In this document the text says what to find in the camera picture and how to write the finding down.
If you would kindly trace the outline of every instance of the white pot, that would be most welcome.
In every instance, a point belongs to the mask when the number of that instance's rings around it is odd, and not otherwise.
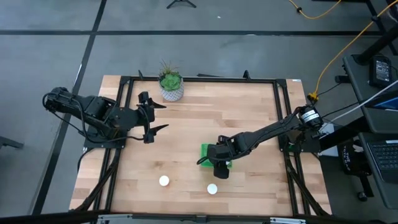
[[[182,78],[181,78],[180,88],[178,90],[173,90],[173,91],[164,90],[162,85],[160,84],[160,81],[159,81],[159,86],[163,98],[165,98],[165,100],[167,101],[177,101],[181,99],[182,95],[184,95],[184,82]]]

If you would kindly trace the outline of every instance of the cable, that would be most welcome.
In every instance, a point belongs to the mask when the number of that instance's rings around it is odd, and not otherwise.
[[[378,93],[376,93],[375,95],[373,95],[372,97],[370,97],[369,99],[367,99],[365,102],[363,102],[363,103],[361,103],[360,105],[356,106],[355,108],[353,108],[353,109],[351,109],[351,110],[349,110],[349,111],[343,113],[342,115],[336,117],[335,119],[331,120],[329,123],[332,123],[332,122],[336,121],[337,119],[342,118],[342,117],[346,116],[347,114],[353,112],[354,110],[360,108],[361,106],[363,106],[363,105],[365,105],[367,102],[373,100],[375,97],[377,97],[378,95],[380,95],[380,94],[383,93],[384,91],[388,90],[390,87],[392,87],[392,86],[395,85],[396,83],[398,83],[398,80],[396,80],[395,82],[391,83],[389,86],[385,87],[384,89],[382,89],[381,91],[379,91]]]
[[[339,126],[339,127],[342,127],[342,128],[346,128],[346,129],[350,129],[350,130],[352,130],[352,131],[354,131],[354,132],[356,132],[356,133],[359,133],[360,131],[358,131],[358,130],[356,130],[356,129],[353,129],[353,128],[351,128],[351,127],[348,127],[348,126],[344,126],[344,125],[341,125],[341,124],[337,124],[337,123],[334,123],[334,122],[331,122],[330,120],[328,120],[328,119],[324,119],[324,120],[327,120],[327,121],[329,121],[330,123],[332,123],[332,124],[334,124],[334,125],[336,125],[336,126]]]
[[[82,127],[83,127],[83,133],[84,133],[84,136],[86,137],[87,141],[92,142],[92,143],[96,143],[96,144],[105,144],[105,143],[109,143],[109,142],[114,142],[114,141],[129,139],[129,138],[135,139],[135,140],[137,140],[137,141],[144,140],[144,138],[137,138],[137,137],[134,137],[134,136],[126,136],[126,137],[111,139],[111,140],[107,140],[107,141],[94,141],[94,140],[90,139],[90,137],[88,137],[88,134],[87,134],[87,131],[86,131],[86,122],[85,122],[85,116],[84,116],[84,114],[83,114],[83,105],[81,105],[80,101],[78,101],[78,100],[76,100],[76,99],[73,99],[73,98],[72,98],[72,101],[76,102],[77,105],[78,105],[78,107],[79,107],[79,110],[80,110],[80,118],[81,118],[81,125],[82,125]]]
[[[331,114],[334,114],[334,113],[337,113],[337,112],[339,112],[339,111],[342,111],[342,110],[344,110],[344,109],[346,109],[346,108],[349,108],[350,106],[354,106],[354,105],[357,104],[357,103],[359,103],[359,102],[352,103],[352,104],[350,104],[350,105],[348,105],[348,106],[345,106],[345,107],[340,108],[340,109],[338,109],[338,110],[335,110],[335,111],[332,111],[332,112],[330,112],[330,113],[327,113],[327,114],[323,115],[321,118],[323,119],[323,118],[326,117],[326,116],[329,116],[329,115],[331,115]]]
[[[388,5],[386,8],[384,8],[378,15],[377,17],[380,17],[384,12],[386,12],[391,6],[393,6],[395,3],[397,3],[398,0],[395,0],[393,3],[391,3],[390,5]],[[323,76],[323,74],[325,74],[326,70],[329,68],[329,66],[351,45],[353,44],[371,25],[373,24],[373,21],[371,21],[350,43],[348,43],[342,50],[340,50],[340,52],[338,52],[338,54],[328,63],[328,65],[323,69],[323,71],[321,72],[318,81],[317,81],[317,87],[315,88],[315,91],[313,93],[308,94],[308,98],[311,99],[312,101],[318,101],[318,87],[319,87],[319,83],[320,80]]]
[[[301,13],[301,15],[303,15],[307,19],[319,19],[322,16],[325,16],[326,14],[328,14],[332,9],[334,9],[341,2],[341,0],[336,2],[336,4],[334,6],[332,6],[330,9],[328,9],[326,12],[320,14],[319,16],[315,16],[315,17],[310,17],[310,16],[305,15],[301,7],[298,7],[292,0],[289,0],[289,2],[294,5],[294,7],[296,8],[297,12]]]
[[[330,89],[328,89],[327,91],[324,91],[324,92],[322,92],[322,93],[319,93],[319,94],[318,94],[318,96],[320,96],[320,95],[322,95],[322,94],[325,94],[325,93],[329,92],[330,90],[332,90],[332,89],[334,89],[334,88],[338,87],[340,84],[342,84],[342,83],[338,83],[337,85],[335,85],[335,86],[331,87],[331,88],[330,88]]]
[[[42,98],[42,103],[43,103],[44,108],[46,108],[46,107],[45,107],[44,100],[45,100],[45,98],[46,98],[48,95],[50,95],[50,94],[52,94],[52,93],[46,93],[46,94],[43,96],[43,98]],[[70,125],[70,126],[72,126],[73,128],[75,128],[77,131],[81,132],[80,129],[78,129],[75,125],[71,124],[69,121],[67,121],[67,120],[65,120],[65,119],[63,119],[63,118],[61,118],[61,117],[60,117],[58,114],[56,114],[55,112],[52,112],[52,111],[50,111],[50,112],[51,112],[52,114],[54,114],[54,116],[56,116],[57,118],[61,119],[63,122],[67,123],[68,125]]]
[[[147,114],[147,112],[145,111],[145,109],[144,109],[143,106],[138,105],[138,108],[144,113],[145,118],[146,118],[146,120],[147,120],[147,127],[148,127],[148,130],[147,130],[147,132],[145,133],[145,135],[148,135],[148,134],[149,134],[149,118],[148,118],[148,114]]]
[[[78,172],[79,172],[79,169],[80,169],[81,160],[83,159],[83,157],[84,157],[87,153],[91,152],[91,150],[93,150],[93,148],[87,148],[87,150],[80,156],[79,161],[77,162],[77,171],[78,171]]]

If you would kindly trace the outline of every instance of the keyboard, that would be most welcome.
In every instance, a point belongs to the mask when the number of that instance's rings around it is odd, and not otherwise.
[[[398,140],[369,142],[381,179],[398,184]]]

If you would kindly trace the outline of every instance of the chair wheel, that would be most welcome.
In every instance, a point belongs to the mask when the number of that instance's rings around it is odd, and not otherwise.
[[[368,200],[368,196],[364,192],[358,192],[356,195],[361,202],[365,202]]]

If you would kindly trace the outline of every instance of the white cable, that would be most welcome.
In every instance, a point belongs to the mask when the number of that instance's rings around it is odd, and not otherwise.
[[[396,84],[398,82],[398,80],[396,80],[395,82],[391,83],[389,86],[385,87],[384,89],[382,89],[380,92],[376,93],[374,96],[370,97],[368,100],[366,100],[365,102],[361,103],[360,105],[356,106],[355,108],[343,113],[342,115],[338,116],[337,118],[329,121],[326,125],[324,125],[321,129],[319,129],[319,132],[322,131],[323,128],[325,128],[328,124],[333,123],[334,121],[336,121],[337,119],[346,116],[347,114],[353,112],[354,110],[360,108],[361,106],[365,105],[367,102],[373,100],[375,97],[377,97],[378,95],[380,95],[382,92],[388,90],[390,87],[392,87],[394,84]]]

